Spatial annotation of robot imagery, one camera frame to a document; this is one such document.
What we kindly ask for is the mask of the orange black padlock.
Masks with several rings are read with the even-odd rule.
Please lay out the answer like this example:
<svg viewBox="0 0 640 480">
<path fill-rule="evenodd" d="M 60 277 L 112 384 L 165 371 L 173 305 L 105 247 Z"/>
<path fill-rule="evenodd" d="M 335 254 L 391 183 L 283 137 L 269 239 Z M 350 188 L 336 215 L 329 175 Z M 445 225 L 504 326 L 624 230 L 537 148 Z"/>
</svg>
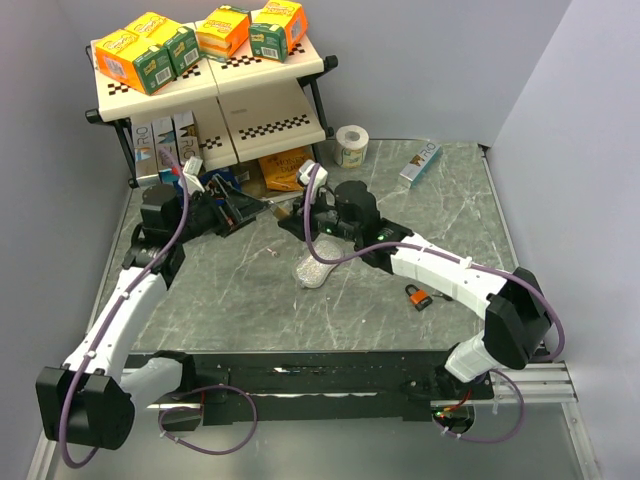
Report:
<svg viewBox="0 0 640 480">
<path fill-rule="evenodd" d="M 406 285 L 405 293 L 417 311 L 422 311 L 433 303 L 433 298 L 425 290 L 418 288 L 416 285 Z"/>
</svg>

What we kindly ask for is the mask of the small brass padlock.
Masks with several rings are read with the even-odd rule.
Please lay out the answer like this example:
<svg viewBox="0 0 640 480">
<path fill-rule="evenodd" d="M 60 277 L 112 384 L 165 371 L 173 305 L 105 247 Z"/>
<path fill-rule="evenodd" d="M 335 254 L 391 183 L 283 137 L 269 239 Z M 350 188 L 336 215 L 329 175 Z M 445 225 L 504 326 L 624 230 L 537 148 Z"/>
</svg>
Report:
<svg viewBox="0 0 640 480">
<path fill-rule="evenodd" d="M 288 218 L 290 216 L 290 213 L 288 210 L 284 209 L 283 207 L 281 207 L 278 203 L 269 200 L 267 202 L 269 210 L 271 211 L 272 215 L 278 220 L 284 220 L 286 218 Z"/>
</svg>

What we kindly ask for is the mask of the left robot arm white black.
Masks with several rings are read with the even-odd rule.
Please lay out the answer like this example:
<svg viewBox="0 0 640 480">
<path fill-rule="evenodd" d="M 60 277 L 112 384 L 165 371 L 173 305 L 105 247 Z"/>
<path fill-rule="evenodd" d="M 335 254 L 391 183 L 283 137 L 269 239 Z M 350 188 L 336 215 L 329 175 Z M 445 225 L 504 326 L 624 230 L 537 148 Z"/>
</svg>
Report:
<svg viewBox="0 0 640 480">
<path fill-rule="evenodd" d="M 198 378 L 189 354 L 159 351 L 130 375 L 123 373 L 125 364 L 186 258 L 185 243 L 208 233 L 226 237 L 267 207 L 218 175 L 190 196 L 170 184 L 143 191 L 141 220 L 111 297 L 74 352 L 36 380 L 47 439 L 116 450 L 137 411 L 165 395 L 177 402 L 195 395 Z"/>
</svg>

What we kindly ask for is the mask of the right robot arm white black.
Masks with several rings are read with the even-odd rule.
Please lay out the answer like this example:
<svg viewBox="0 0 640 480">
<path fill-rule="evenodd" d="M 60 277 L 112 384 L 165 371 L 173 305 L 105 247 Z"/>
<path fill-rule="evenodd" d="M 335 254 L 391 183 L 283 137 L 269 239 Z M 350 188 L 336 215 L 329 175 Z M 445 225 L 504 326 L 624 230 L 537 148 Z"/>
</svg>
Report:
<svg viewBox="0 0 640 480">
<path fill-rule="evenodd" d="M 369 266 L 429 286 L 483 320 L 483 330 L 455 345 L 437 373 L 444 396 L 461 397 L 492 368 L 522 370 L 533 360 L 552 318 L 532 272 L 491 269 L 435 246 L 382 217 L 362 181 L 343 182 L 333 194 L 332 203 L 320 192 L 312 203 L 295 200 L 291 211 L 274 208 L 279 227 L 302 241 L 319 234 L 350 241 Z"/>
</svg>

